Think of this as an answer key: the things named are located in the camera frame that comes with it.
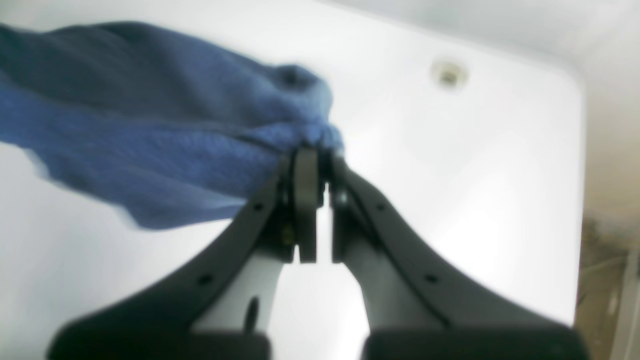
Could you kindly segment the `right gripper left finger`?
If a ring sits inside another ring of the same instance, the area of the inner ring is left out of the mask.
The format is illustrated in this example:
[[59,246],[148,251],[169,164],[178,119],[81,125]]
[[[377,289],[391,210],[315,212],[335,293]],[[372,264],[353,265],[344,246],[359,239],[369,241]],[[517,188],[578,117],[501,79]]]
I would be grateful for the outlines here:
[[67,324],[50,360],[269,360],[285,264],[317,259],[319,152],[300,148],[201,253],[162,280]]

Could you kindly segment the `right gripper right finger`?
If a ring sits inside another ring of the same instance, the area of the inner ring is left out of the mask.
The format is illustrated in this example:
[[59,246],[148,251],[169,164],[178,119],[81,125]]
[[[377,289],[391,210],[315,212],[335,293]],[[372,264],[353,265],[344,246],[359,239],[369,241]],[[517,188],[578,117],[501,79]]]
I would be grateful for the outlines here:
[[430,248],[391,202],[327,155],[332,260],[355,277],[362,360],[587,360],[578,333],[493,292]]

